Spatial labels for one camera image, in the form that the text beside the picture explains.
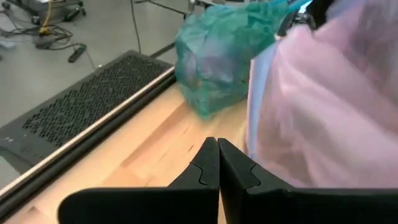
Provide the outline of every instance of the pink translucent fabric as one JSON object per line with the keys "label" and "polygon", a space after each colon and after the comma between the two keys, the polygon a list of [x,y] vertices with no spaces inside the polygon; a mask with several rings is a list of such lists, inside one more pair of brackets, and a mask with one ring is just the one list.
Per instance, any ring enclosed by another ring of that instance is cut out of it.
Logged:
{"label": "pink translucent fabric", "polygon": [[398,1],[367,1],[279,44],[249,150],[297,187],[398,187],[397,106]]}

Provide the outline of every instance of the light blue bag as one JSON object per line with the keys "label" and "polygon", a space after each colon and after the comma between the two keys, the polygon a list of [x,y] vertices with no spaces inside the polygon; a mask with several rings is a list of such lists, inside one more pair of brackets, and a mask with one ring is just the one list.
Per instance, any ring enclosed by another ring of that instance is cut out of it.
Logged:
{"label": "light blue bag", "polygon": [[274,43],[284,16],[307,1],[218,5],[190,16],[175,39],[175,75],[189,105],[206,119],[245,98],[250,59]]}

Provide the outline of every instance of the gray floor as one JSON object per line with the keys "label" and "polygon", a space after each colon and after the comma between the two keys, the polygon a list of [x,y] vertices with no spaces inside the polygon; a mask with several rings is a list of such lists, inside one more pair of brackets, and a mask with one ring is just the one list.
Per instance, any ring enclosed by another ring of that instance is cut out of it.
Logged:
{"label": "gray floor", "polygon": [[[62,26],[73,32],[75,41],[88,46],[92,63],[87,54],[75,63],[68,63],[73,49],[40,51],[29,37],[14,40],[16,47],[13,49],[0,49],[3,57],[0,61],[0,126],[89,75],[94,67],[106,64],[129,49],[138,50],[129,0],[84,2],[87,16],[78,16],[73,23]],[[187,8],[187,0],[158,2],[178,9]],[[28,20],[21,10],[14,7],[12,10],[16,17]],[[135,5],[135,12],[142,53],[147,55],[171,43],[183,22],[182,15],[149,3]],[[0,15],[0,28],[13,29],[4,15]],[[175,51],[159,58],[175,63]]]}

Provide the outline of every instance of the wooden table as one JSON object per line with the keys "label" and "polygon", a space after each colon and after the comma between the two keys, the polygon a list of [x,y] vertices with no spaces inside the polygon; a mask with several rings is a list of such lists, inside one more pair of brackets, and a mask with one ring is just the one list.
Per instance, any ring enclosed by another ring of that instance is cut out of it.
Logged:
{"label": "wooden table", "polygon": [[[58,223],[60,202],[81,189],[167,186],[188,166],[207,136],[227,138],[242,149],[245,128],[245,101],[203,121],[173,85],[6,223]],[[219,223],[225,223],[221,203],[220,208]]]}

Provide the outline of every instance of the black metal grate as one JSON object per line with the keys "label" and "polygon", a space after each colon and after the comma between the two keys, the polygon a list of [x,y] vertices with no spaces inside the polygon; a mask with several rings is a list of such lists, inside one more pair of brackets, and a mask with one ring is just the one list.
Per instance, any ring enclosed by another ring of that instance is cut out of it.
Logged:
{"label": "black metal grate", "polygon": [[60,147],[167,68],[154,59],[127,54],[41,108],[22,128]]}

